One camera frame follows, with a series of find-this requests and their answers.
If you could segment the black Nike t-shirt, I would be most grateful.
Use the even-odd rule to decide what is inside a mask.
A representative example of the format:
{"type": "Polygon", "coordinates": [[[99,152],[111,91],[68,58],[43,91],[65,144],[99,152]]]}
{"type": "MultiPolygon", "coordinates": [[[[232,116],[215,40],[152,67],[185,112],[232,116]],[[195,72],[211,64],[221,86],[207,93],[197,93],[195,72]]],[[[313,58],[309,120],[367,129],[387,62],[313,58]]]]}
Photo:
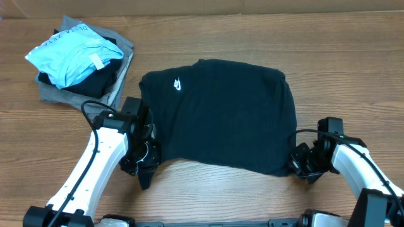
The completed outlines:
{"type": "Polygon", "coordinates": [[[153,71],[139,83],[162,161],[178,158],[286,177],[294,99],[285,75],[218,59],[153,71]]]}

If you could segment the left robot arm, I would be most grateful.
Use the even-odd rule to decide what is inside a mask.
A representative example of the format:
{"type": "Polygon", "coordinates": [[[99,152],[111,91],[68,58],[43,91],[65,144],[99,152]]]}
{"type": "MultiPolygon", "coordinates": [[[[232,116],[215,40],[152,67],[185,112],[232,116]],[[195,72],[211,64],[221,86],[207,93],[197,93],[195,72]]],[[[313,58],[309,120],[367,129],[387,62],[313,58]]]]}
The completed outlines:
{"type": "Polygon", "coordinates": [[[148,108],[136,115],[103,111],[96,116],[90,122],[87,147],[70,176],[44,207],[28,209],[23,226],[94,226],[100,196],[117,166],[148,189],[161,158],[153,120],[148,108]]]}

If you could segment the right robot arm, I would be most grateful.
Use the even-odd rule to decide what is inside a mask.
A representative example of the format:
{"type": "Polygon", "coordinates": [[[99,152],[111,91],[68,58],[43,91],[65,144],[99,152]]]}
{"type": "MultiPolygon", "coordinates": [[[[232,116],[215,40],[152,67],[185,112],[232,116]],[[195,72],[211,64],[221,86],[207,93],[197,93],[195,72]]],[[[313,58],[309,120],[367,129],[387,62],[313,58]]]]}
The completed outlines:
{"type": "Polygon", "coordinates": [[[308,210],[297,226],[403,226],[403,189],[375,164],[364,142],[355,137],[318,131],[310,148],[292,148],[289,167],[300,179],[314,183],[327,172],[341,175],[356,198],[348,219],[308,210]]]}

